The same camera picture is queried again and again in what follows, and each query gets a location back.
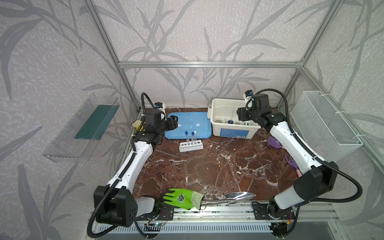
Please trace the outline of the blue plastic bin lid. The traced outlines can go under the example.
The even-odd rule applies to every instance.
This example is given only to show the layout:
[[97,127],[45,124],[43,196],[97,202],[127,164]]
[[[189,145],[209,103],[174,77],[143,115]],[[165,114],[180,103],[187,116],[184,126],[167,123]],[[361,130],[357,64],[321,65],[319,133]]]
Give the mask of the blue plastic bin lid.
[[186,140],[185,132],[197,132],[197,139],[208,139],[212,136],[211,119],[207,112],[178,112],[170,113],[168,117],[178,117],[178,127],[175,130],[165,132],[169,140]]

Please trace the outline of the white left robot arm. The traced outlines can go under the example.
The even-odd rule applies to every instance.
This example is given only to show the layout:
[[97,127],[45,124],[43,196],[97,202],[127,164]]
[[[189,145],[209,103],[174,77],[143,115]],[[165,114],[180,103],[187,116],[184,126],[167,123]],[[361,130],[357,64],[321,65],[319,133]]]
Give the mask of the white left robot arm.
[[151,109],[142,107],[141,123],[131,136],[132,149],[113,178],[94,191],[95,209],[87,225],[89,238],[100,238],[117,227],[137,225],[137,218],[156,212],[154,197],[134,198],[133,190],[144,164],[165,132],[178,127],[178,118],[168,118],[166,106],[161,102],[149,102]]

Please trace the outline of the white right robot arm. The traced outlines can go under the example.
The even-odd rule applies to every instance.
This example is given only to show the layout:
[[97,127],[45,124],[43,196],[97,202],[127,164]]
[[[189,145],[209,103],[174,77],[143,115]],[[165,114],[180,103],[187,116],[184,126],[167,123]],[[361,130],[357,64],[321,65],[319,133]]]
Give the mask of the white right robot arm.
[[[339,170],[335,162],[327,162],[316,154],[309,145],[294,131],[289,112],[281,113],[271,107],[268,89],[254,93],[244,93],[245,106],[237,110],[239,121],[253,121],[269,132],[287,150],[297,163],[302,176],[291,187],[270,198],[268,215],[279,219],[291,207],[299,208],[310,202],[348,203],[357,200],[363,194],[361,184],[353,177]],[[351,197],[326,199],[321,196],[330,192],[341,176],[353,183],[357,191]]]

